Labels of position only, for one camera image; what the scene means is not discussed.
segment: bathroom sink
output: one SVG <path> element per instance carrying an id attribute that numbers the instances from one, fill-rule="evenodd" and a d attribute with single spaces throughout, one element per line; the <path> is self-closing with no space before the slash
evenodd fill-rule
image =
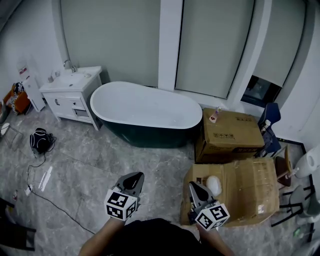
<path id="1" fill-rule="evenodd" d="M 101 66 L 79 67 L 74 73 L 66 69 L 53 82 L 45 83 L 40 92 L 83 92 L 101 71 Z"/>
<path id="2" fill-rule="evenodd" d="M 72 73 L 72 74 L 63 74 L 59 76 L 57 79 L 69 86 L 71 84 L 76 84 L 80 82 L 80 80 L 84 78 L 85 78 L 85 75 L 82 73 Z"/>

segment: gray tile floor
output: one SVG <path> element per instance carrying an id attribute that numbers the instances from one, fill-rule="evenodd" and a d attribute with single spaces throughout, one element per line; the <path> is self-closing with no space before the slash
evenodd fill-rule
<path id="1" fill-rule="evenodd" d="M 24 193 L 28 165 L 43 161 L 43 158 L 34 157 L 29 146 L 29 135 L 37 127 L 53 133 L 57 141 L 52 152 L 46 154 L 46 162 L 39 168 L 30 168 L 29 179 L 37 188 L 43 173 L 53 167 L 45 191 L 36 191 L 66 210 L 84 227 L 97 232 L 103 226 L 107 220 L 103 201 L 108 188 L 121 175 L 137 171 L 144 172 L 145 183 L 140 195 L 141 207 L 130 222 L 164 218 L 179 225 L 183 178 L 194 162 L 193 145 L 176 149 L 132 147 L 104 126 L 95 131 L 92 125 L 82 122 L 67 119 L 58 122 L 48 107 L 40 113 L 31 110 L 26 116 L 10 113 L 8 122 L 24 137 L 16 137 L 12 149 L 0 140 L 0 197 L 15 203 L 13 216 L 19 224 L 37 229 L 35 252 L 1 246 L 9 256 L 73 256 L 91 237 L 49 202 L 33 194 L 26 197 Z M 302 151 L 299 146 L 292 146 L 290 154 L 295 164 Z M 298 183 L 309 185 L 307 180 L 293 178 L 292 187 Z M 15 190 L 18 190 L 16 202 L 13 201 Z M 308 236 L 293 237 L 298 227 L 294 218 L 270 227 L 284 216 L 277 213 L 261 224 L 222 227 L 219 232 L 239 256 L 291 255 Z M 194 227 L 184 228 L 199 237 Z M 308 228 L 302 226 L 306 233 Z"/>

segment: bathtub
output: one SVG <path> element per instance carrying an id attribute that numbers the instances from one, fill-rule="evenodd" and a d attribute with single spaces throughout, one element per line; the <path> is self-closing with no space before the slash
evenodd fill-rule
<path id="1" fill-rule="evenodd" d="M 193 99 L 131 82 L 100 86 L 90 105 L 105 126 L 136 147 L 181 147 L 193 138 L 202 119 Z"/>

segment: person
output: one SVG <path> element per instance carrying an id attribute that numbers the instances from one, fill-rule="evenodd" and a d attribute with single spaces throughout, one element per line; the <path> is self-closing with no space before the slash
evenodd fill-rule
<path id="1" fill-rule="evenodd" d="M 161 219 L 125 221 L 110 218 L 81 248 L 79 256 L 211 255 L 234 256 L 216 229 L 197 224 L 199 242 L 188 230 Z"/>

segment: sink faucet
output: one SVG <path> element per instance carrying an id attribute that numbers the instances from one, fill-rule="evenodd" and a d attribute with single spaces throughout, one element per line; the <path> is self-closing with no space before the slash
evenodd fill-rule
<path id="1" fill-rule="evenodd" d="M 78 68 L 77 68 L 76 66 L 72 65 L 72 62 L 71 62 L 70 59 L 66 59 L 66 60 L 64 61 L 63 67 L 64 67 L 64 68 L 66 67 L 67 62 L 70 62 L 70 66 L 71 66 L 72 73 L 77 72 Z"/>

